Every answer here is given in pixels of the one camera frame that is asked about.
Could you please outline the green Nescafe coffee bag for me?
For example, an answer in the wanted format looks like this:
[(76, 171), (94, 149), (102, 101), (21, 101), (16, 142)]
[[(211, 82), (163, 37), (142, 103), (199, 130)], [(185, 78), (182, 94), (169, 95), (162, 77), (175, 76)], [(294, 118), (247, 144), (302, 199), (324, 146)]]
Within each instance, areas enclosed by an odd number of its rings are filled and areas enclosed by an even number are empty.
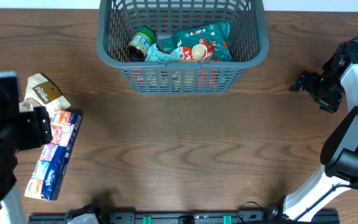
[(231, 23), (224, 21), (181, 29), (162, 40), (162, 49), (165, 53), (178, 49), (180, 60), (231, 62), (227, 44), (230, 31)]

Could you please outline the green lidded spice jar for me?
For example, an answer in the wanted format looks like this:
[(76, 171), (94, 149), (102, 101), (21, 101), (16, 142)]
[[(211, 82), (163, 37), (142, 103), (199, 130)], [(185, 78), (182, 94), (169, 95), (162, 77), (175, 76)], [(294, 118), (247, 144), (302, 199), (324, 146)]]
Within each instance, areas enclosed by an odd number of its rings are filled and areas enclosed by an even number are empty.
[(142, 26), (134, 34), (127, 49), (131, 55), (139, 59), (145, 59), (149, 48), (155, 44), (156, 41), (157, 36), (155, 32), (148, 27)]

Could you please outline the orange San Remo spaghetti pack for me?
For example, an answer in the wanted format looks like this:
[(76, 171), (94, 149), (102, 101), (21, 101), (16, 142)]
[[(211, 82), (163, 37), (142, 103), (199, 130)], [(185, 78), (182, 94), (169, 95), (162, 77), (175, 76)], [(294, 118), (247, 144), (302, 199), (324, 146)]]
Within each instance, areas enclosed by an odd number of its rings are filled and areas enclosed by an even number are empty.
[(231, 68), (147, 68), (122, 69), (130, 87), (140, 93), (224, 92), (236, 78)]

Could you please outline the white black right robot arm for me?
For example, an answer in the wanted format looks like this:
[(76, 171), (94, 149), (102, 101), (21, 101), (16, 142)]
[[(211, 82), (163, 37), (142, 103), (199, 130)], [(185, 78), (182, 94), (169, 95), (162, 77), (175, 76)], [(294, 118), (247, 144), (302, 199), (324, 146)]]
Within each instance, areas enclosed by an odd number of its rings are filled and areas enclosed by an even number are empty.
[(290, 91), (308, 92), (321, 110), (335, 113), (342, 100), (348, 114), (323, 145), (319, 169), (295, 192), (274, 206), (270, 220), (319, 223), (325, 205), (348, 190), (358, 190), (358, 39), (338, 45), (321, 74), (307, 70)]

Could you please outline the blue Kleenex tissue multipack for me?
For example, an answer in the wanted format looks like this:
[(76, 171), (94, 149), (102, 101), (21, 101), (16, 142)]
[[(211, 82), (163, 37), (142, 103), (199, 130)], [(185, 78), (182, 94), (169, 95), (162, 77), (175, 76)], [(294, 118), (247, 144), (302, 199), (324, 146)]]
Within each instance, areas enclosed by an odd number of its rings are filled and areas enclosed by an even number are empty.
[(56, 200), (80, 128), (82, 117), (77, 113), (55, 110), (51, 118), (52, 140), (44, 145), (24, 196)]

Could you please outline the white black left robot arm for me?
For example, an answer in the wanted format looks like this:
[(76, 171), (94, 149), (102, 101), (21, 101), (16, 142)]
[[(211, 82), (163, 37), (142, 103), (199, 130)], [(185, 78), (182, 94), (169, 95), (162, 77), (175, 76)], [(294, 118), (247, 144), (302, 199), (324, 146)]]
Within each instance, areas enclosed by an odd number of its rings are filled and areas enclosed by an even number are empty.
[(0, 72), (0, 223), (27, 223), (14, 175), (17, 153), (52, 140), (46, 107), (21, 113), (19, 90), (16, 72)]

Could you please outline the grey plastic mesh basket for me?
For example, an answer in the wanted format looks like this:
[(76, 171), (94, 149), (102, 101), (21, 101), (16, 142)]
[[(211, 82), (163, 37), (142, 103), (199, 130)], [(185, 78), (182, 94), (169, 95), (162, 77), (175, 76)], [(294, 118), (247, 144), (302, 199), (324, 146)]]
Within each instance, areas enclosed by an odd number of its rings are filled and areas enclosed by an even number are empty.
[(101, 0), (97, 50), (138, 93), (223, 93), (269, 52), (264, 5)]

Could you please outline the teal wet wipes pack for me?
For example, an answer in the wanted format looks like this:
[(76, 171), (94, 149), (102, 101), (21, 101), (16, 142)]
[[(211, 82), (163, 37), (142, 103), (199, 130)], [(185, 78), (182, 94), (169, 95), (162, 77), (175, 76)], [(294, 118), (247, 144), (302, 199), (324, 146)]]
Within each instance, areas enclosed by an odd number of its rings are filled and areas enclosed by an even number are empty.
[(148, 49), (146, 62), (177, 62), (180, 61), (180, 51), (174, 49), (170, 54), (159, 51), (156, 44), (153, 44)]

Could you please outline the beige brown snack pouch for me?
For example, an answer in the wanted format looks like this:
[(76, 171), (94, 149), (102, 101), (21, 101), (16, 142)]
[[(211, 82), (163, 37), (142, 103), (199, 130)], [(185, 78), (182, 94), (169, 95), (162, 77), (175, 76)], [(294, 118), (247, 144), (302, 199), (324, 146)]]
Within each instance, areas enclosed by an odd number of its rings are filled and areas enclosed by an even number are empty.
[(28, 112), (44, 106), (51, 118), (55, 110), (64, 111), (71, 104), (60, 89), (45, 75), (37, 73), (27, 79), (24, 100), (19, 103), (19, 111)]

